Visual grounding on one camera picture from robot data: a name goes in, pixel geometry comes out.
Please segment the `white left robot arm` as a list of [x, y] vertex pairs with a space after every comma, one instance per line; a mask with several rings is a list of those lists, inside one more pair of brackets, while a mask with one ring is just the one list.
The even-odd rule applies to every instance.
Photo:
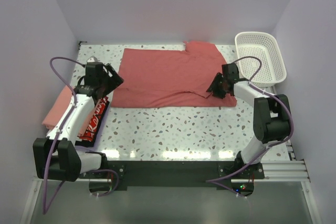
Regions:
[[108, 174], [106, 156], [98, 152], [78, 152], [75, 143], [89, 113], [99, 101], [123, 83], [112, 65], [88, 61], [85, 75], [71, 88], [72, 97], [57, 125], [33, 143], [38, 178], [74, 182], [83, 173], [97, 178]]

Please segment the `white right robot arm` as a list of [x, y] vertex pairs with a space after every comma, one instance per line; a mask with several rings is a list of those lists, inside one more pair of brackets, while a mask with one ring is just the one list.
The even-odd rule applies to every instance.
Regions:
[[234, 175], [246, 178], [253, 171], [252, 165], [260, 163], [270, 148], [291, 138], [293, 119], [287, 96], [269, 93], [250, 80], [240, 78], [235, 63], [222, 65], [222, 72], [216, 74], [207, 92], [221, 99], [230, 94], [253, 107], [254, 135], [238, 152], [234, 166], [225, 178]]

